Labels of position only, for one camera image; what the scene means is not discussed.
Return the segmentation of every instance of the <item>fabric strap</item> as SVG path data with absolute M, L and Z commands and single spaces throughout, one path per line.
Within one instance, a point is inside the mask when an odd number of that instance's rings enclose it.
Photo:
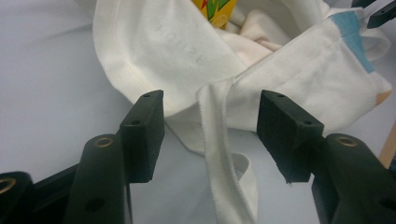
M 247 156 L 228 146 L 226 103 L 233 80 L 202 87 L 197 93 L 205 136 L 205 160 L 218 223 L 254 224 L 258 212 L 257 180 Z M 235 168 L 242 173 L 238 181 Z

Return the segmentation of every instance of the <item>blue printed pattern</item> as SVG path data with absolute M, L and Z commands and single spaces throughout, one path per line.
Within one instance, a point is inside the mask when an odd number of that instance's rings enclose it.
M 353 54 L 355 54 L 355 57 L 361 63 L 364 70 L 367 73 L 374 72 L 373 65 L 367 60 L 366 55 L 364 54 L 361 35 L 359 33 L 359 21 L 355 12 L 348 11 L 337 13 L 332 15 L 331 18 L 340 29 L 344 42 Z

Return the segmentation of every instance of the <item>black bracket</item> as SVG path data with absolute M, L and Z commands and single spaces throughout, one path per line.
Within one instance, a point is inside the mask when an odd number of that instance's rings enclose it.
M 80 163 L 36 184 L 0 175 L 0 224 L 132 223 L 130 183 L 149 182 L 164 137 L 163 91 L 144 94 L 117 134 L 94 137 Z
M 376 0 L 353 0 L 353 7 L 368 7 Z M 377 28 L 396 17 L 396 1 L 387 4 L 374 13 L 367 24 L 367 28 Z
M 364 143 L 322 137 L 323 124 L 287 96 L 262 91 L 257 134 L 286 182 L 315 180 L 322 224 L 396 223 L 396 180 Z

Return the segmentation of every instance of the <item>white cloth bag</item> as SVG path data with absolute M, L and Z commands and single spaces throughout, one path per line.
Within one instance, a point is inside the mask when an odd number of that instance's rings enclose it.
M 234 33 L 213 29 L 190 0 L 98 0 L 93 38 L 107 77 L 131 102 L 164 90 L 168 125 L 205 155 L 218 223 L 236 224 L 256 223 L 258 191 L 227 128 L 255 131 L 261 90 L 288 95 L 326 133 L 370 111 L 391 89 L 370 63 L 389 42 L 364 27 L 360 9 L 320 0 L 238 0 Z

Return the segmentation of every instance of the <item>yellow object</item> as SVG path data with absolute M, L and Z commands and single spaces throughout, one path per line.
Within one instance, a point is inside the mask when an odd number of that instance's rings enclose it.
M 225 29 L 236 0 L 192 0 L 216 28 Z

